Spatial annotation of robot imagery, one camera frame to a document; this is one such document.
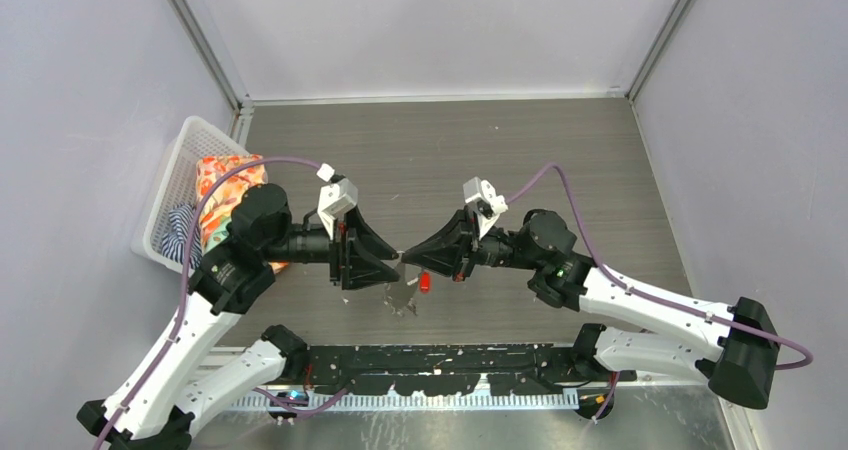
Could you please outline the red key tag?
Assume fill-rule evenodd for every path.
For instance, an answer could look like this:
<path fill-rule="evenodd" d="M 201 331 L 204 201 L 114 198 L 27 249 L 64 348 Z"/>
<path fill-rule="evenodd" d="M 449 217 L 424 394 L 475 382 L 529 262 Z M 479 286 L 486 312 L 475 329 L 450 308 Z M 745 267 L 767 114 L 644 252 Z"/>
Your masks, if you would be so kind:
<path fill-rule="evenodd" d="M 421 272 L 418 280 L 418 288 L 422 294 L 428 294 L 431 291 L 431 275 L 429 272 Z"/>

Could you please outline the silver perforated keyring plate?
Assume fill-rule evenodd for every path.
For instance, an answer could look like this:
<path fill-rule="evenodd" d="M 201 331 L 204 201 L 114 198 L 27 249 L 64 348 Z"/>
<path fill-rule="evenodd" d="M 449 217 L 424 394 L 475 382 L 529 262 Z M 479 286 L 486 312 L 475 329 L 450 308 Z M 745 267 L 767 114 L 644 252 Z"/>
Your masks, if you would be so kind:
<path fill-rule="evenodd" d="M 418 314 L 416 294 L 418 292 L 419 271 L 417 267 L 399 262 L 395 266 L 399 279 L 385 285 L 384 304 L 397 317 L 416 316 Z"/>

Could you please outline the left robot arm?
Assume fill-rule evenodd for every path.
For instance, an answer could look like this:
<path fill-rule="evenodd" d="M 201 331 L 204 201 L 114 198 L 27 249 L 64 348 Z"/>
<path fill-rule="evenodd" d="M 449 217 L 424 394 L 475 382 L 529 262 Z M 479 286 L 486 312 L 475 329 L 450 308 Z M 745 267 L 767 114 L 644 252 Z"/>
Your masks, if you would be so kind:
<path fill-rule="evenodd" d="M 217 413 L 251 389 L 278 379 L 298 382 L 307 344 L 281 325 L 266 329 L 235 362 L 208 378 L 191 375 L 209 350 L 276 280 L 277 263 L 320 263 L 334 285 L 358 290 L 399 279 L 397 251 L 362 217 L 348 180 L 324 186 L 327 223 L 296 223 L 284 189 L 249 188 L 233 208 L 225 239 L 183 281 L 186 293 L 156 345 L 103 400 L 85 403 L 81 425 L 115 449 L 185 449 Z"/>

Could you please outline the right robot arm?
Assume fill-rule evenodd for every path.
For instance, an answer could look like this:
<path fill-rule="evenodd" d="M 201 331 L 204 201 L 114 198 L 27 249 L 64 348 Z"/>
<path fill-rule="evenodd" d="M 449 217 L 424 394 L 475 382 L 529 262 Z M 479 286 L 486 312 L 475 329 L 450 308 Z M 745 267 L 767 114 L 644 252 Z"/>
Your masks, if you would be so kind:
<path fill-rule="evenodd" d="M 765 409 L 780 345 L 763 304 L 697 301 L 646 285 L 574 251 L 576 235 L 555 212 L 531 210 L 517 231 L 480 232 L 467 209 L 401 260 L 454 281 L 478 266 L 530 270 L 528 288 L 553 308 L 614 318 L 647 330 L 639 337 L 588 325 L 574 342 L 571 367 L 584 380 L 603 373 L 644 370 L 691 377 L 740 406 Z"/>

